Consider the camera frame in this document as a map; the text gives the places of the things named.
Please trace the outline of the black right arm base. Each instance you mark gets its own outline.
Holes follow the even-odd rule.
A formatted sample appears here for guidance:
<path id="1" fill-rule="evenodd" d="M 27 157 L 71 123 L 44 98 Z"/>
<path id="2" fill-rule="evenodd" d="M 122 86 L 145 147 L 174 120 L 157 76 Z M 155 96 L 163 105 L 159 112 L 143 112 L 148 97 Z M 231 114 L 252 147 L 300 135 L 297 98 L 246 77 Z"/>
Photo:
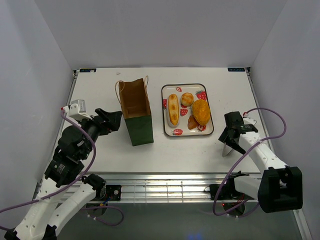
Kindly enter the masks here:
<path id="1" fill-rule="evenodd" d="M 220 185 L 219 184 L 210 184 L 209 186 L 206 186 L 204 189 L 204 193 L 210 194 L 210 199 L 214 200 L 215 196 L 218 193 Z M 221 191 L 218 194 L 218 200 L 235 200 L 238 199 L 242 194 L 238 191 L 236 191 L 234 186 L 229 186 L 227 184 L 224 184 L 221 188 Z"/>

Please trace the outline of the green brown paper bag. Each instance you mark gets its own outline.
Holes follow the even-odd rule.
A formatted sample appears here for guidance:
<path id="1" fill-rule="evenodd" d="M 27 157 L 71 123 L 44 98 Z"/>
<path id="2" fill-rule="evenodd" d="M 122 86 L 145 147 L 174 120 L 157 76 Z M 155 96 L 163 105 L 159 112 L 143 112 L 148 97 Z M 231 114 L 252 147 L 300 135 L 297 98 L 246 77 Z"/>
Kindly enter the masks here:
<path id="1" fill-rule="evenodd" d="M 154 142 L 152 113 L 147 93 L 149 77 L 119 80 L 114 85 L 132 146 Z"/>

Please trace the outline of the large orange crumb bread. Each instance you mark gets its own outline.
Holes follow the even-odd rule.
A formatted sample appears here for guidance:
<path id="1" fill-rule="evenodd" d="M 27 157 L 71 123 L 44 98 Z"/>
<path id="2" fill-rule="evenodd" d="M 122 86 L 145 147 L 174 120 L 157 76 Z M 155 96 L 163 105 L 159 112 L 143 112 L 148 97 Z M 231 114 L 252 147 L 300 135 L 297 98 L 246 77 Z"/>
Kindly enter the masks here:
<path id="1" fill-rule="evenodd" d="M 211 119 L 211 110 L 208 103 L 203 99 L 198 99 L 192 104 L 192 115 L 199 125 L 206 125 Z"/>

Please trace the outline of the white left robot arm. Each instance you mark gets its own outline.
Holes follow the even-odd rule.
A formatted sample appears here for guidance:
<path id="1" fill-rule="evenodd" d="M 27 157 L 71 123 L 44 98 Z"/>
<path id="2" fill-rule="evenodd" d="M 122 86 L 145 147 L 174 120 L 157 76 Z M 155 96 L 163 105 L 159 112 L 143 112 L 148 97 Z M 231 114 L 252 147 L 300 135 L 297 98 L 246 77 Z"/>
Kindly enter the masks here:
<path id="1" fill-rule="evenodd" d="M 66 223 L 91 200 L 108 201 L 106 181 L 82 163 L 97 154 L 98 137 L 119 130 L 122 112 L 95 110 L 90 116 L 76 105 L 61 109 L 61 117 L 70 123 L 62 131 L 51 162 L 34 200 L 11 206 L 9 211 L 30 206 L 21 223 L 6 228 L 6 240 L 55 240 Z"/>

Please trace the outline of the blue label sticker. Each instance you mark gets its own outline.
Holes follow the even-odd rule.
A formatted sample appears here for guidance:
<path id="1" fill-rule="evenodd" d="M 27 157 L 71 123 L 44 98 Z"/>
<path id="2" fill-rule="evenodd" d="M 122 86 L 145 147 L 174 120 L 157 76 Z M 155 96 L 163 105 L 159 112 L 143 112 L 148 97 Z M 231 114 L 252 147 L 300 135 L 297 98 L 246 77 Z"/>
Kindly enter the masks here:
<path id="1" fill-rule="evenodd" d="M 81 68 L 79 70 L 80 73 L 95 73 L 96 71 L 96 68 Z"/>
<path id="2" fill-rule="evenodd" d="M 227 70 L 229 72 L 245 72 L 245 68 L 243 67 L 228 67 Z"/>

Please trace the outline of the blue label sticker right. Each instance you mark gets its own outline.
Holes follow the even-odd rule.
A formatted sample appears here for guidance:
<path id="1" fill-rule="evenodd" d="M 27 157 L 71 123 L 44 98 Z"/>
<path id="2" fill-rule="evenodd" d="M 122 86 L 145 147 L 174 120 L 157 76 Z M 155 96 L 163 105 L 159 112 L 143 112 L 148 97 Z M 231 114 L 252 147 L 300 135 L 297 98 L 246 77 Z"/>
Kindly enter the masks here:
<path id="1" fill-rule="evenodd" d="M 243 67 L 228 67 L 227 70 L 229 72 L 245 72 L 245 68 Z"/>

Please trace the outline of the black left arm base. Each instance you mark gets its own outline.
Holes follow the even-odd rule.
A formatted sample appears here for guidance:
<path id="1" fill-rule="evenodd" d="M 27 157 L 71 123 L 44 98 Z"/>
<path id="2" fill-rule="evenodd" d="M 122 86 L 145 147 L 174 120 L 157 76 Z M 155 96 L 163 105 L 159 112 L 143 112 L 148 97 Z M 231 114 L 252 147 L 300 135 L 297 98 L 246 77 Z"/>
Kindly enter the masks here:
<path id="1" fill-rule="evenodd" d="M 105 186 L 105 198 L 109 201 L 120 201 L 122 194 L 121 185 L 106 185 Z"/>

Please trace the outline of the small round bun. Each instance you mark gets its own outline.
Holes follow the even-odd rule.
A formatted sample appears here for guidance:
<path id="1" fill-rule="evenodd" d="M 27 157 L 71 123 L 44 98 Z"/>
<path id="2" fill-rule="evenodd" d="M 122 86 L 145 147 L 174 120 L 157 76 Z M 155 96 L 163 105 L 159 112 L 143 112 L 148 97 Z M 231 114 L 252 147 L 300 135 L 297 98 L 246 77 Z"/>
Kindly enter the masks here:
<path id="1" fill-rule="evenodd" d="M 193 102 L 194 102 L 193 94 L 190 93 L 190 92 L 183 93 L 181 98 L 180 98 L 180 102 L 185 107 L 191 106 L 193 104 Z"/>

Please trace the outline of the blue label sticker left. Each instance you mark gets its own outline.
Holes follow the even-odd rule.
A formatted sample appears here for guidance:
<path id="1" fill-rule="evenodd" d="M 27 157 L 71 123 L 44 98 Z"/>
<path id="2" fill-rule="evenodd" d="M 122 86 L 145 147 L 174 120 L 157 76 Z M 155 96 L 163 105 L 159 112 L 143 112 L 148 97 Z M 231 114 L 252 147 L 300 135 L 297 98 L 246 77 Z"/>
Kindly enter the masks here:
<path id="1" fill-rule="evenodd" d="M 96 68 L 81 68 L 79 70 L 80 73 L 95 73 L 96 71 Z"/>

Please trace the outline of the long sesame bread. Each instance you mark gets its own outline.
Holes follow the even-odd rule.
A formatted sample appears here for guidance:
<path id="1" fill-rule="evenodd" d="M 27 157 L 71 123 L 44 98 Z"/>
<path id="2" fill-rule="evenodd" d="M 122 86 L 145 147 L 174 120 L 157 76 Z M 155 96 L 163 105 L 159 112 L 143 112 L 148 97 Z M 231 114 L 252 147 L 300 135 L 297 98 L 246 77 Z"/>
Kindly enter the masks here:
<path id="1" fill-rule="evenodd" d="M 179 124 L 180 105 L 176 94 L 171 94 L 167 99 L 167 119 L 171 127 Z"/>

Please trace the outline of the strawberry pattern tray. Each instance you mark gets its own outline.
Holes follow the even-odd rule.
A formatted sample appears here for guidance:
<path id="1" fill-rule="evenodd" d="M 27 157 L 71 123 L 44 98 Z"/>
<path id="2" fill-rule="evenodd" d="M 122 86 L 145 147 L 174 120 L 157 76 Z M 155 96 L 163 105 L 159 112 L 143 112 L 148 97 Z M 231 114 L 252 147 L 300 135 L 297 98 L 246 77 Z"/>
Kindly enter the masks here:
<path id="1" fill-rule="evenodd" d="M 186 83 L 186 84 L 166 84 L 161 89 L 162 97 L 162 118 L 163 118 L 163 131 L 168 137 L 181 138 L 181 137 L 198 137 L 209 136 L 214 132 L 213 120 L 210 119 L 206 125 L 198 125 L 191 129 L 190 117 L 192 116 L 192 106 L 185 106 L 179 104 L 179 122 L 177 126 L 173 126 L 170 122 L 168 112 L 168 99 L 169 96 L 175 94 L 178 101 L 185 93 L 193 95 L 194 100 L 205 100 L 208 102 L 206 87 L 201 83 Z"/>

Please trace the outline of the metal food tongs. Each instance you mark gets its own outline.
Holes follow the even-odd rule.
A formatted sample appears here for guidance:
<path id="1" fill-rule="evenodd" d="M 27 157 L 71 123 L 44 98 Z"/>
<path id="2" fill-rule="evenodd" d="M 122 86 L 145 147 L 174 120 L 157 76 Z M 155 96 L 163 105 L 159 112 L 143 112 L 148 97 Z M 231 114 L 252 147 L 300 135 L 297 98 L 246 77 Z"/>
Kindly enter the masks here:
<path id="1" fill-rule="evenodd" d="M 227 157 L 234 150 L 235 141 L 229 138 L 223 140 L 222 157 Z"/>

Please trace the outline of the aluminium table rail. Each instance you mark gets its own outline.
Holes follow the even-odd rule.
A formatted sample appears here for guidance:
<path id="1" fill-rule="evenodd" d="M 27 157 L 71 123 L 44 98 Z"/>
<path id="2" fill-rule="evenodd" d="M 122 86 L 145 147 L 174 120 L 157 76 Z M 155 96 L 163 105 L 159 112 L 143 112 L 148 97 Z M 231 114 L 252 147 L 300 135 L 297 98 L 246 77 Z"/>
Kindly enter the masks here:
<path id="1" fill-rule="evenodd" d="M 211 203 L 209 185 L 220 184 L 225 173 L 134 174 L 98 172 L 108 185 L 120 185 L 120 200 L 109 204 Z"/>

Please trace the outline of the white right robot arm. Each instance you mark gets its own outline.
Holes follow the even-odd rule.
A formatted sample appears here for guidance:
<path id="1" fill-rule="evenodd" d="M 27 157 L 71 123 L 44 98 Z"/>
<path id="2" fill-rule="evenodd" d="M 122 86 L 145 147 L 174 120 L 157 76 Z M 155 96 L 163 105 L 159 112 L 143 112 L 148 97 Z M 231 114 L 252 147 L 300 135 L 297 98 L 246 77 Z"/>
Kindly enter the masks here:
<path id="1" fill-rule="evenodd" d="M 297 166 L 282 161 L 261 138 L 254 120 L 238 111 L 224 115 L 226 127 L 219 141 L 241 153 L 240 163 L 249 156 L 259 172 L 256 179 L 241 171 L 235 173 L 232 166 L 219 185 L 214 202 L 219 195 L 237 199 L 244 194 L 258 201 L 265 213 L 299 210 L 303 206 L 303 174 Z"/>

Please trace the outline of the small brown croissant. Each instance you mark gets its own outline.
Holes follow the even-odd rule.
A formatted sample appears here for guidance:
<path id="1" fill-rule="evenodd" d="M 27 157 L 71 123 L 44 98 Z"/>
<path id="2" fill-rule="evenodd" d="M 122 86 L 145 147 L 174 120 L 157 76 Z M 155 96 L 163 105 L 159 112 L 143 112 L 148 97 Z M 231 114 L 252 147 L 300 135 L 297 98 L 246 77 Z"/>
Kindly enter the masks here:
<path id="1" fill-rule="evenodd" d="M 193 115 L 191 115 L 188 119 L 187 127 L 189 130 L 193 130 L 197 128 L 200 124 L 196 121 Z"/>

